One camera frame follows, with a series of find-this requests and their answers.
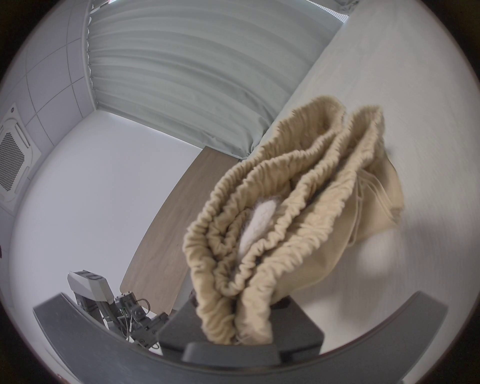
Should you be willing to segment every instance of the clothing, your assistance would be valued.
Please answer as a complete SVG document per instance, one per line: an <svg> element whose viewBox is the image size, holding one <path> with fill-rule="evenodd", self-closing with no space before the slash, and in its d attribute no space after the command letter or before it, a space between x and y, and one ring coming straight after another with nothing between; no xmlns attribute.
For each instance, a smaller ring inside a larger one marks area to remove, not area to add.
<svg viewBox="0 0 480 384"><path fill-rule="evenodd" d="M183 250L210 341L271 343L271 304L327 276L347 246L397 224L403 194L382 110L362 107L345 125L344 115L330 96L293 111L217 183L190 225ZM241 228L256 202L273 196L281 203L269 230L232 278Z"/></svg>

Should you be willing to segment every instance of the curtain fold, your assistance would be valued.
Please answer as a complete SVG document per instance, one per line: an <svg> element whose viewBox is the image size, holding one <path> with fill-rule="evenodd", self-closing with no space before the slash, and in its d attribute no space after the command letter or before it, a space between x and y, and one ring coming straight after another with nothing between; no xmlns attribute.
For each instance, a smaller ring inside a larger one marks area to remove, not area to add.
<svg viewBox="0 0 480 384"><path fill-rule="evenodd" d="M118 0L89 24L98 108L246 158L341 25L306 0Z"/></svg>

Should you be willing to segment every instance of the cable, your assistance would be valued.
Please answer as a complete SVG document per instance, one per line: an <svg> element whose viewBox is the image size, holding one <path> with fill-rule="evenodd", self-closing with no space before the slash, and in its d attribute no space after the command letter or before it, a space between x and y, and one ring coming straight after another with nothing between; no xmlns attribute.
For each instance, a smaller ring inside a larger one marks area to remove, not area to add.
<svg viewBox="0 0 480 384"><path fill-rule="evenodd" d="M150 303L148 302L148 300L147 299L138 299L137 301L145 301L147 303L148 312L145 315L148 315L150 313L150 309L151 309Z"/></svg>

